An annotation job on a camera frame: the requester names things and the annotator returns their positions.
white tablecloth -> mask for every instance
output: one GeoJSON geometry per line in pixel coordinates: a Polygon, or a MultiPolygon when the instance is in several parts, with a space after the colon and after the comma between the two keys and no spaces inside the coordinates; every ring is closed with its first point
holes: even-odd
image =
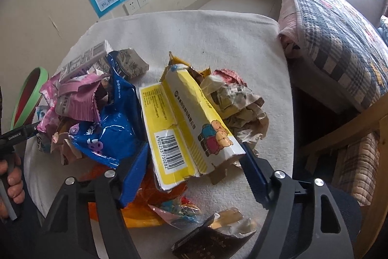
{"type": "MultiPolygon", "coordinates": [[[[225,11],[171,11],[133,15],[94,24],[70,49],[61,67],[86,49],[107,39],[114,50],[128,47],[150,65],[150,70],[133,81],[137,86],[159,80],[172,51],[197,69],[229,68],[238,72],[255,93],[261,95],[264,111],[269,117],[266,138],[257,150],[274,169],[292,174],[294,126],[292,98],[287,63],[277,38],[278,23],[270,18],[225,11]]],[[[58,156],[43,154],[35,139],[26,147],[25,177],[32,200],[44,216],[61,186],[69,176],[79,176],[91,166],[81,159],[62,166],[58,156]]],[[[262,226],[266,211],[250,191],[244,173],[237,167],[228,169],[228,176],[212,185],[207,177],[189,181],[189,197],[206,215],[237,207],[245,216],[262,226]]],[[[98,254],[107,258],[100,232],[92,223],[98,254]]],[[[130,230],[140,256],[175,258],[170,247],[187,231],[169,225],[130,230]]],[[[234,255],[245,258],[257,238],[253,238],[234,255]]]]}

barcode number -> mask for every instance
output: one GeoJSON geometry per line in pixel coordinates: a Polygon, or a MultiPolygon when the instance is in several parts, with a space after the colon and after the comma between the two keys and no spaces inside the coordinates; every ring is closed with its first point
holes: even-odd
{"type": "Polygon", "coordinates": [[[93,56],[100,54],[105,48],[105,43],[100,43],[93,48],[93,56]]]}
{"type": "Polygon", "coordinates": [[[160,132],[157,133],[158,135],[156,135],[156,141],[158,143],[160,156],[162,158],[162,163],[166,174],[171,174],[187,166],[179,149],[177,139],[174,133],[172,132],[171,134],[171,132],[170,130],[167,130],[164,131],[163,136],[160,135],[160,132]]]}

cartoon children illustration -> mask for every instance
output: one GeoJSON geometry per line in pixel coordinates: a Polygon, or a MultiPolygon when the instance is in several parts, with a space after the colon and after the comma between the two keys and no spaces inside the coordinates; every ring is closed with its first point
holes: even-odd
{"type": "Polygon", "coordinates": [[[223,148],[233,145],[228,137],[228,132],[219,120],[213,120],[211,124],[204,124],[201,134],[198,135],[198,140],[201,142],[206,156],[217,155],[223,148]]]}

white label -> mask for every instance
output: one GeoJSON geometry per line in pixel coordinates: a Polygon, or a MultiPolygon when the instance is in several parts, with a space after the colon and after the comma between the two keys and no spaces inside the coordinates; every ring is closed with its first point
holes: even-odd
{"type": "Polygon", "coordinates": [[[166,174],[187,167],[173,130],[156,132],[154,135],[166,174]]]}

finger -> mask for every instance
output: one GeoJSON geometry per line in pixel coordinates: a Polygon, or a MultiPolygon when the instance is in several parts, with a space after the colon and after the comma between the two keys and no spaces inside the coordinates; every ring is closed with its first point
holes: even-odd
{"type": "Polygon", "coordinates": [[[19,194],[21,194],[22,190],[23,190],[23,182],[21,181],[18,184],[13,185],[12,187],[9,187],[7,193],[10,198],[15,198],[19,194]]]}
{"type": "Polygon", "coordinates": [[[20,192],[20,194],[16,198],[14,198],[14,202],[16,204],[21,204],[23,203],[25,197],[26,197],[26,193],[24,192],[24,190],[22,190],[22,192],[20,192]]]}
{"type": "Polygon", "coordinates": [[[5,208],[3,200],[0,198],[0,218],[8,218],[8,212],[5,208]]]}
{"type": "Polygon", "coordinates": [[[14,170],[8,175],[9,185],[18,184],[22,180],[22,171],[19,167],[15,167],[14,170]]]}
{"type": "Polygon", "coordinates": [[[1,160],[0,161],[0,175],[3,175],[7,172],[8,170],[8,163],[6,160],[1,160]]]}
{"type": "Polygon", "coordinates": [[[15,153],[14,155],[15,155],[15,165],[20,166],[22,164],[22,160],[20,159],[18,154],[15,153]]]}

